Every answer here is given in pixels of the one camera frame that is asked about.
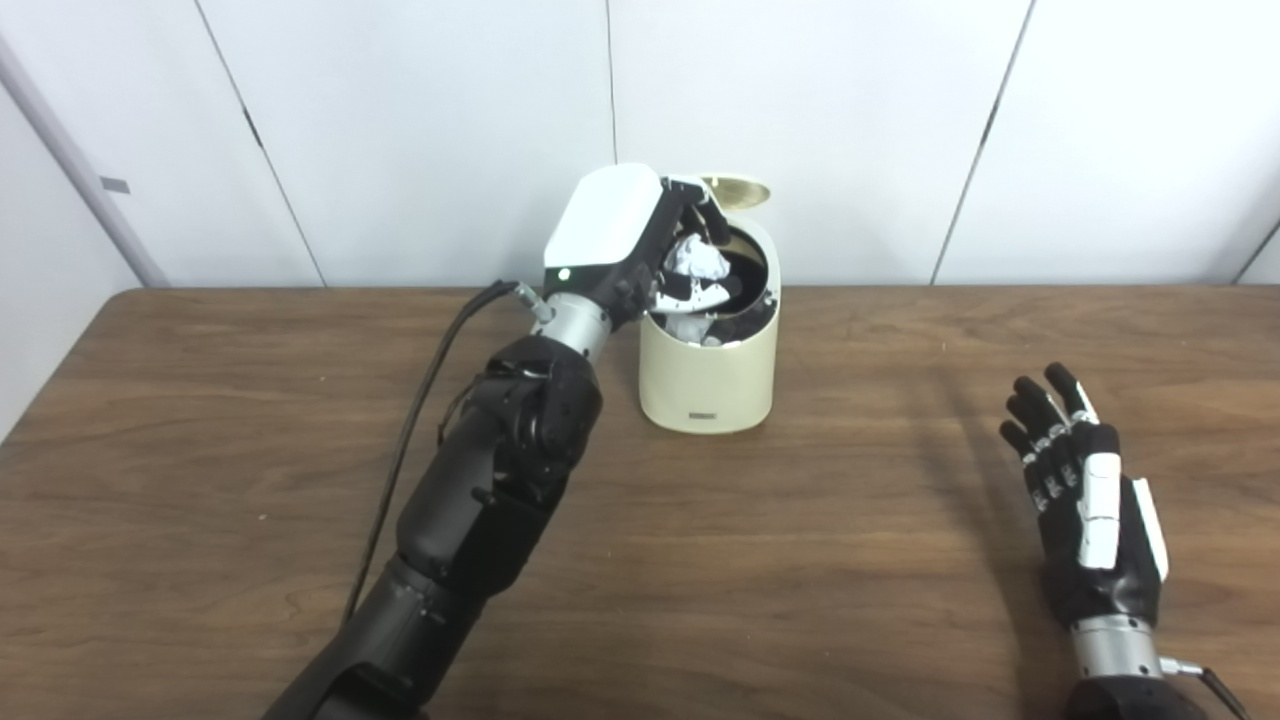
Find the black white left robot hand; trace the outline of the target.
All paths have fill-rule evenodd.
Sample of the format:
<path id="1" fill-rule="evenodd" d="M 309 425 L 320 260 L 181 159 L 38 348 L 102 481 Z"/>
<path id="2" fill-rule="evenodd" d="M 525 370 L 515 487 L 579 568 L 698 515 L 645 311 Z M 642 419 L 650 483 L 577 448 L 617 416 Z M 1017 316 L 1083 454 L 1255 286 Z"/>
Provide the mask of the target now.
<path id="1" fill-rule="evenodd" d="M 686 241 L 719 258 L 731 228 L 710 184 L 625 163 L 581 178 L 543 254 L 545 300 L 593 304 L 609 331 L 643 314 L 716 313 L 742 295 L 730 272 L 668 265 Z"/>

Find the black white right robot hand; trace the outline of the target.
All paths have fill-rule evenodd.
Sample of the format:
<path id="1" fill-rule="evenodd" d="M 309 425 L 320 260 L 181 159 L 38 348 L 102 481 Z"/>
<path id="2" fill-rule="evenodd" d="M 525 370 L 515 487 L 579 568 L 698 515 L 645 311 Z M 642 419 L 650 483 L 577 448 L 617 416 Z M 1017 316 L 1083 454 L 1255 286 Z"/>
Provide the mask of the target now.
<path id="1" fill-rule="evenodd" d="M 1042 382 L 1018 377 L 1005 407 L 998 433 L 1021 464 L 1055 620 L 1073 628 L 1124 616 L 1157 626 L 1169 550 L 1149 482 L 1125 471 L 1117 428 L 1061 363 Z"/>

